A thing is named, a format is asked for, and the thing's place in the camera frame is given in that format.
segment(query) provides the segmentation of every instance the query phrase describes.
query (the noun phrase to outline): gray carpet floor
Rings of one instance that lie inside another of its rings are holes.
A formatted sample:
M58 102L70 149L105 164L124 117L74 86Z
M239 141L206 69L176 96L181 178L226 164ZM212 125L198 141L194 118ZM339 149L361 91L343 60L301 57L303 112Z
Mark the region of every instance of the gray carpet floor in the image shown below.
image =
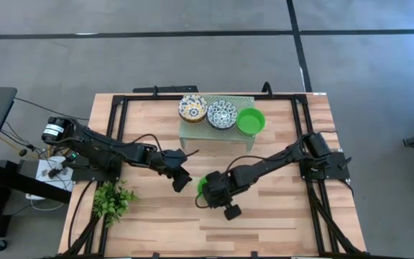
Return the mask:
M414 29L414 1L297 0L301 30ZM0 0L0 34L291 29L282 0ZM414 35L302 36L314 91L328 93L368 250L414 257ZM133 88L303 90L293 37L0 40L0 86L79 117L93 97ZM16 102L8 122L41 145L49 112ZM17 154L0 142L0 159ZM14 192L6 211L27 205ZM45 206L55 206L53 201ZM0 258L54 255L67 207L26 209Z

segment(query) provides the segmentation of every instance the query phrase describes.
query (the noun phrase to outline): blue and white bowl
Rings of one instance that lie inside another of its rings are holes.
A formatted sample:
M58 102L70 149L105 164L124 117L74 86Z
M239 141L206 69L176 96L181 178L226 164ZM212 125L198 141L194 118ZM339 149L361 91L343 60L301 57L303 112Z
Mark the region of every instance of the blue and white bowl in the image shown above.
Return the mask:
M207 121L218 130L227 130L233 127L236 119L237 109L229 101L216 101L208 107Z

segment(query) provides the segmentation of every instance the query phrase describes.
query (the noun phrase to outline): bowl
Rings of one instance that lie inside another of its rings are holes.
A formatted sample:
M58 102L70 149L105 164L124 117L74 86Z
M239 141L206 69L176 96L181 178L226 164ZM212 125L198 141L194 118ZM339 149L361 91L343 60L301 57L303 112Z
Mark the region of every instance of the bowl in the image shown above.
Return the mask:
M207 121L218 130L227 130L233 127L236 119L237 109L229 101L215 101L208 107Z
M202 121L207 115L207 101L198 94L188 94L178 104L178 114L190 123Z
M241 110L237 116L237 127L245 134L260 133L266 125L266 119L260 110L247 108Z

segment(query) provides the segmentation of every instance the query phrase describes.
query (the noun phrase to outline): caster wheel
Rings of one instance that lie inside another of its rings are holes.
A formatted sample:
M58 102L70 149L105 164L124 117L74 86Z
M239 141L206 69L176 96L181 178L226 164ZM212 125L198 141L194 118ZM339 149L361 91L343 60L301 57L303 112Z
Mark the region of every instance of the caster wheel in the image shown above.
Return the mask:
M0 240L0 252L2 250L5 250L7 248L7 241L6 240Z

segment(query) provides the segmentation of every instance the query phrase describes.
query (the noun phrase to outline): wooden tabletop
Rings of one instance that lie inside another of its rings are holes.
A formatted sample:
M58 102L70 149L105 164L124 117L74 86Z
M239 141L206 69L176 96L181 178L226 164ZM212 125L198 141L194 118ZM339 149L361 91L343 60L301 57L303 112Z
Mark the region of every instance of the wooden tabletop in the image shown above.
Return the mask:
M97 94L89 127L106 134L113 94ZM328 98L325 94L307 94L315 131L335 130ZM140 135L157 135L163 149L178 149L180 117L178 101L131 101L127 111L124 142ZM257 135L251 155L270 156L296 141L295 123L289 101L256 101L255 107L266 116L266 127ZM120 108L114 124L116 137ZM300 107L305 130L303 110ZM339 148L336 133L323 133L331 148ZM154 140L143 142L154 144ZM106 254L109 257L151 256L261 256L317 255L316 240L309 209L305 182L298 165L281 168L253 185L247 192L234 197L242 215L231 221L223 209L198 209L194 205L199 179L213 171L224 171L237 156L245 155L245 143L189 140L186 152L199 149L183 167L191 174L190 182L181 193L175 193L172 181L154 171L125 165L121 178L127 188L140 198L130 204L130 212L121 223L109 229ZM235 165L256 163L243 159ZM77 183L69 204L59 253L67 250L68 229L79 196L87 183ZM359 220L350 190L339 181L326 181L334 221L359 249L364 250ZM87 225L91 215L93 183L80 203L73 224L72 242ZM326 250L330 250L326 225L321 219ZM92 251L98 249L97 228Z

